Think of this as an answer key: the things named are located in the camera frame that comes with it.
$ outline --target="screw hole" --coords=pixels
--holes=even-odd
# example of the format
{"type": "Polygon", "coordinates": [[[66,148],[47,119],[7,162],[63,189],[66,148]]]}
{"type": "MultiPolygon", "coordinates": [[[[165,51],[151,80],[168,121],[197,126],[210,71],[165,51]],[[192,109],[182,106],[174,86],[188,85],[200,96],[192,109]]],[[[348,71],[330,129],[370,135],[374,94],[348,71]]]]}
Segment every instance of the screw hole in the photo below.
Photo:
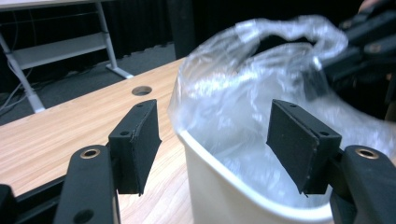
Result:
{"type": "Polygon", "coordinates": [[[343,29],[349,29],[352,26],[352,21],[345,21],[341,26],[343,29]]]}
{"type": "Polygon", "coordinates": [[[379,158],[378,154],[376,154],[375,152],[369,150],[369,149],[365,149],[365,148],[358,148],[356,149],[356,153],[358,153],[358,155],[360,155],[361,157],[370,159],[370,160],[376,160],[379,158]]]}
{"type": "Polygon", "coordinates": [[[96,148],[91,148],[83,151],[80,155],[82,159],[92,159],[100,154],[100,150],[96,148]]]}
{"type": "Polygon", "coordinates": [[[84,224],[91,220],[93,217],[93,211],[91,209],[84,209],[79,211],[73,218],[74,223],[84,224]]]}
{"type": "Polygon", "coordinates": [[[381,52],[381,49],[382,49],[381,45],[379,45],[379,44],[372,44],[369,47],[369,50],[372,53],[379,53],[379,52],[381,52]]]}

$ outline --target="gray floor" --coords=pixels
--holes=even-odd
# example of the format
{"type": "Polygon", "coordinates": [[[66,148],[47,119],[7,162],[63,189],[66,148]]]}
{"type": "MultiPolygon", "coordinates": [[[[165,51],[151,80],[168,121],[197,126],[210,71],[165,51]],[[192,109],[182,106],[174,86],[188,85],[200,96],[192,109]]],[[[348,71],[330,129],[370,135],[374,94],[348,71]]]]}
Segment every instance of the gray floor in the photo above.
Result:
{"type": "MultiPolygon", "coordinates": [[[[134,52],[130,56],[117,60],[117,63],[121,69],[138,76],[148,70],[173,62],[175,59],[174,45],[168,44],[134,52]]],[[[91,70],[80,74],[71,74],[36,92],[43,105],[48,108],[122,81],[122,77],[105,68],[106,64],[108,63],[99,63],[91,70]]],[[[14,98],[9,104],[18,101],[18,97],[14,98]]],[[[32,108],[27,99],[24,99],[17,105],[0,111],[0,125],[32,114],[32,108]]]]}

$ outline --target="table surface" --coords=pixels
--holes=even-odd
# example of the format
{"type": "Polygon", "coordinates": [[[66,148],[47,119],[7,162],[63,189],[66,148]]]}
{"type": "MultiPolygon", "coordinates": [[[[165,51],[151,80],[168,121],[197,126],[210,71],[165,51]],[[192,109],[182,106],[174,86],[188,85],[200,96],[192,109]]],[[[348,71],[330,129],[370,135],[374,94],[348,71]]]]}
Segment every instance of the table surface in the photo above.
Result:
{"type": "Polygon", "coordinates": [[[123,80],[99,91],[0,126],[0,183],[16,195],[65,175],[80,148],[104,145],[108,135],[136,104],[157,99],[160,138],[145,194],[120,195],[122,223],[192,223],[184,147],[167,107],[181,60],[123,80]],[[132,95],[149,86],[152,92],[132,95]]]}
{"type": "Polygon", "coordinates": [[[56,7],[104,1],[109,0],[0,0],[0,11],[35,7],[56,7]]]}

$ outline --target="clear plastic bag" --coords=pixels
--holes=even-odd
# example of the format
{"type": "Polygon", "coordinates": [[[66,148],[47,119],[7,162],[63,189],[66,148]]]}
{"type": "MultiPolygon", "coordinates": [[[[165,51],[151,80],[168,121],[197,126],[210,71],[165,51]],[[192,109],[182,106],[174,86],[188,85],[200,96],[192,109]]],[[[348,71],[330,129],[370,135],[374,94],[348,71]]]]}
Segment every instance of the clear plastic bag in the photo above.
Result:
{"type": "Polygon", "coordinates": [[[188,131],[252,188],[292,207],[325,204],[299,195],[265,142],[273,99],[295,103],[343,136],[341,148],[364,145],[395,158],[395,126],[344,103],[327,86],[320,62],[347,47],[347,38],[320,16],[294,21],[245,21],[199,46],[180,66],[168,113],[177,133],[188,131]],[[269,35],[290,43],[254,55],[269,35]],[[317,97],[315,92],[327,92],[317,97]]]}

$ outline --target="dark wall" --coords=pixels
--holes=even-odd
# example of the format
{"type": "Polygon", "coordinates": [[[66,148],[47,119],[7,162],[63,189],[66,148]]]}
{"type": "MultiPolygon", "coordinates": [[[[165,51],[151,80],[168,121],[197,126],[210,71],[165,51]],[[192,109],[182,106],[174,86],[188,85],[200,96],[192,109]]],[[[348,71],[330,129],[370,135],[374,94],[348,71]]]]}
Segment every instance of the dark wall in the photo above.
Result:
{"type": "Polygon", "coordinates": [[[289,20],[299,15],[318,14],[338,24],[355,15],[362,0],[168,0],[168,6],[169,2],[172,7],[179,6],[179,10],[170,15],[177,18],[171,22],[177,57],[181,58],[210,36],[240,21],[255,18],[289,20]]]}

